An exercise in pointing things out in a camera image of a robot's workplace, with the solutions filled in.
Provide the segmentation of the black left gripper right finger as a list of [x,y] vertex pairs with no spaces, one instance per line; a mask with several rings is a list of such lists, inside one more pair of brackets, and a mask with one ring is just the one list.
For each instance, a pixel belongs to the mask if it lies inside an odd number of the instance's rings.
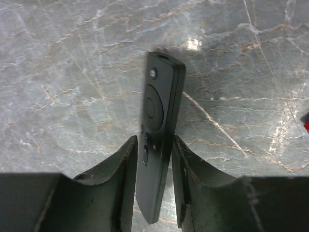
[[172,171],[178,227],[184,232],[306,232],[306,176],[233,177],[175,136]]

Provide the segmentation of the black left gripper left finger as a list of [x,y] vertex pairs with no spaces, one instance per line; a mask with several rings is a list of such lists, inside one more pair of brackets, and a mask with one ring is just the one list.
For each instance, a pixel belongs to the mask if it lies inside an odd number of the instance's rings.
[[129,232],[132,227],[138,139],[91,169],[61,173],[2,173],[3,232]]

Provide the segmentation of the black remote control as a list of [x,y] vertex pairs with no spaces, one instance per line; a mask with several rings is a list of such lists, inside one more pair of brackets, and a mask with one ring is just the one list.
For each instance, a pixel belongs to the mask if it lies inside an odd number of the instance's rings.
[[185,75],[178,59],[148,52],[136,175],[136,200],[148,224],[160,214]]

